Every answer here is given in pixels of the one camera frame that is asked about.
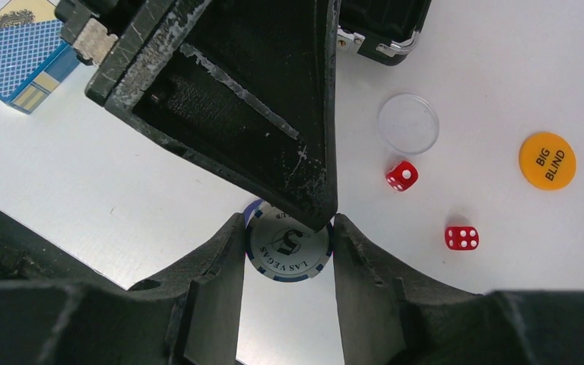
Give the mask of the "clear round dealer button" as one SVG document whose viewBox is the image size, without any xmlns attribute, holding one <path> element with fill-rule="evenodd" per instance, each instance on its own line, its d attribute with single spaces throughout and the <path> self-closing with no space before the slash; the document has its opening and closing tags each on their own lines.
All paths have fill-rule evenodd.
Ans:
<svg viewBox="0 0 584 365">
<path fill-rule="evenodd" d="M 407 155 L 428 151 L 440 134 L 437 114 L 415 94 L 396 94 L 386 100 L 377 114 L 377 128 L 389 148 Z"/>
</svg>

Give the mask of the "white grey poker chip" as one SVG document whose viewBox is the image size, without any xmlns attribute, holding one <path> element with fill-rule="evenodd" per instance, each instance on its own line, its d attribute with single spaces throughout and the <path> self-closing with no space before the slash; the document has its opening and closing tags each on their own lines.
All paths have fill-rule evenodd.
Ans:
<svg viewBox="0 0 584 365">
<path fill-rule="evenodd" d="M 282 283 L 314 278 L 334 252 L 334 228 L 313 230 L 263 201 L 246 227 L 246 255 L 257 272 Z"/>
</svg>

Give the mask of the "black aluminium poker case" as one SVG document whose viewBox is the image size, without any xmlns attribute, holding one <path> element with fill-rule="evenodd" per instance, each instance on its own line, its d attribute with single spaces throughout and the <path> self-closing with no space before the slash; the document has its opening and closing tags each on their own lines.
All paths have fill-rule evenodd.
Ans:
<svg viewBox="0 0 584 365">
<path fill-rule="evenodd" d="M 337 48 L 396 66 L 416 48 L 430 4 L 430 0 L 342 1 Z"/>
</svg>

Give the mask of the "orange big blind button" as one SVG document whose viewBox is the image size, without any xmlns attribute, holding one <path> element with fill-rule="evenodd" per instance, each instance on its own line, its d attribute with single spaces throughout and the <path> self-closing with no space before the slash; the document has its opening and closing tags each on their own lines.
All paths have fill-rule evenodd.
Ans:
<svg viewBox="0 0 584 365">
<path fill-rule="evenodd" d="M 555 191 L 568 186 L 576 175 L 576 154 L 570 144 L 552 132 L 537 132 L 519 149 L 519 168 L 534 187 Z"/>
</svg>

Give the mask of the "red die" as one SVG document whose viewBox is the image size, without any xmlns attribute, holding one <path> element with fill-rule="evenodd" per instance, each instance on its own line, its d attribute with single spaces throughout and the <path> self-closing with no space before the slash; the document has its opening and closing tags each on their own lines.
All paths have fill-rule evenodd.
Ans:
<svg viewBox="0 0 584 365">
<path fill-rule="evenodd" d="M 447 248 L 456 251 L 474 250 L 480 243 L 478 230 L 472 226 L 448 226 L 444 240 Z"/>
<path fill-rule="evenodd" d="M 417 168 L 408 160 L 401 160 L 386 173 L 386 182 L 398 192 L 411 188 L 418 178 Z"/>
</svg>

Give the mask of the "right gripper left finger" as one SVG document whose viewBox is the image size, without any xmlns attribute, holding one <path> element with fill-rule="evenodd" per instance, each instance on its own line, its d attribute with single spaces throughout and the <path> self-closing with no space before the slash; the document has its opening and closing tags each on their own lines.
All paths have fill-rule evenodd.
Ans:
<svg viewBox="0 0 584 365">
<path fill-rule="evenodd" d="M 0 211 L 0 364 L 235 364 L 246 228 L 122 289 Z"/>
</svg>

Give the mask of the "blue white card box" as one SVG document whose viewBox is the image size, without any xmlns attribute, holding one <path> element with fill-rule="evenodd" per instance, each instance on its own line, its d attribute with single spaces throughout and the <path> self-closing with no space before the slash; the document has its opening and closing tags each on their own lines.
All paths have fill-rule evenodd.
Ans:
<svg viewBox="0 0 584 365">
<path fill-rule="evenodd" d="M 0 101 L 31 114 L 77 68 L 56 1 L 0 0 Z"/>
</svg>

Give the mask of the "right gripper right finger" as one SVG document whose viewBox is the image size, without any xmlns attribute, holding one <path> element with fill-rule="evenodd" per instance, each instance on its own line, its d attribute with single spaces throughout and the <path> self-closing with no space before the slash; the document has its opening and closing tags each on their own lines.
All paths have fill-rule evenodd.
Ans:
<svg viewBox="0 0 584 365">
<path fill-rule="evenodd" d="M 335 297 L 347 364 L 584 364 L 584 290 L 473 294 L 334 221 Z"/>
</svg>

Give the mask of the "blue small blind button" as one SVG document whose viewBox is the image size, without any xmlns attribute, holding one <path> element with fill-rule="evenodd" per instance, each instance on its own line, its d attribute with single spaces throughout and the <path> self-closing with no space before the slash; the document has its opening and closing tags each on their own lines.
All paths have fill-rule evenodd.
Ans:
<svg viewBox="0 0 584 365">
<path fill-rule="evenodd" d="M 243 210 L 244 224 L 246 227 L 249 225 L 249 220 L 251 219 L 252 214 L 260 206 L 261 203 L 263 203 L 262 199 L 260 198 L 256 199 L 255 201 L 248 204 L 247 207 Z"/>
</svg>

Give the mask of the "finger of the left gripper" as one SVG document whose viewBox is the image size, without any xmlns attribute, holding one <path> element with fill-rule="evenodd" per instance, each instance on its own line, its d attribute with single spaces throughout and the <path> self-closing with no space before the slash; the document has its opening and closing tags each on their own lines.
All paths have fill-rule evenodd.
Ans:
<svg viewBox="0 0 584 365">
<path fill-rule="evenodd" d="M 338 209 L 337 1 L 61 1 L 86 96 L 313 229 Z"/>
</svg>

